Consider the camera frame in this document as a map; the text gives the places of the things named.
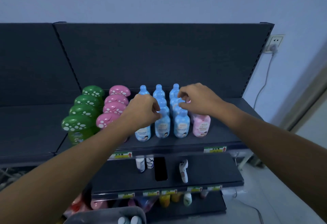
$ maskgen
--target forearm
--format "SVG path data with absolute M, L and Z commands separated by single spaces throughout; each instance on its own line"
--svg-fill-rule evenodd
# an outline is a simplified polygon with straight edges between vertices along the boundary
M 215 110 L 214 117 L 226 124 L 280 180 L 327 220 L 326 149 L 231 104 Z
M 0 209 L 0 222 L 21 223 L 22 216 L 27 223 L 56 222 L 108 157 L 132 133 L 129 120 L 120 118 L 21 177 L 0 192 L 0 201 L 4 203 Z

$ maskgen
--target green mushroom-shaped cap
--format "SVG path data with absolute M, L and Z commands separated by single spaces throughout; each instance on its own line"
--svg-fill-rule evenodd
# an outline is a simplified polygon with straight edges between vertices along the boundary
M 100 113 L 96 107 L 91 105 L 77 104 L 70 108 L 69 115 L 86 115 L 95 119 L 100 115 Z
M 94 126 L 94 121 L 85 115 L 69 115 L 63 119 L 61 127 L 65 131 L 81 131 Z
M 96 85 L 89 85 L 84 87 L 82 93 L 84 95 L 92 95 L 95 97 L 103 97 L 104 96 L 104 90 L 101 87 L 98 87 Z
M 80 95 L 77 98 L 75 98 L 74 104 L 75 105 L 88 104 L 96 108 L 101 106 L 100 100 L 92 95 Z

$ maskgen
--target black phone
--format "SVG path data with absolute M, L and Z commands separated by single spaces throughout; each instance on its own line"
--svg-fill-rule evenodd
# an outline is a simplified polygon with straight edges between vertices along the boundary
M 168 179 L 165 157 L 154 158 L 154 177 L 156 181 Z

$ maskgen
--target price tag strip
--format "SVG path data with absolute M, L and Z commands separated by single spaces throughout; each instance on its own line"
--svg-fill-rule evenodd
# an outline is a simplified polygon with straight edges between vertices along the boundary
M 109 159 L 128 159 L 132 158 L 133 153 L 132 152 L 119 152 L 119 153 L 113 153 Z
M 161 194 L 162 195 L 172 195 L 172 194 L 176 194 L 177 190 L 162 190 Z
M 119 199 L 133 198 L 134 196 L 135 196 L 135 193 L 118 194 Z
M 223 187 L 222 185 L 208 186 L 208 190 L 209 191 L 221 190 L 222 187 Z
M 212 148 L 204 148 L 204 153 L 222 153 L 225 152 L 227 147 L 212 147 Z
M 143 196 L 144 197 L 154 197 L 154 196 L 159 196 L 160 191 L 143 191 Z
M 202 186 L 188 187 L 187 191 L 188 192 L 201 192 L 202 191 Z

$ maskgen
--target hand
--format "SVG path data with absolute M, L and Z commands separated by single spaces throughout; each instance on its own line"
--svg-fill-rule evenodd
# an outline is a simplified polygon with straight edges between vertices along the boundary
M 161 118 L 157 100 L 149 94 L 137 94 L 121 114 L 122 118 L 127 118 L 131 123 L 134 132 L 147 127 Z
M 181 87 L 178 97 L 186 101 L 178 105 L 194 114 L 213 115 L 220 105 L 226 104 L 211 89 L 201 83 Z

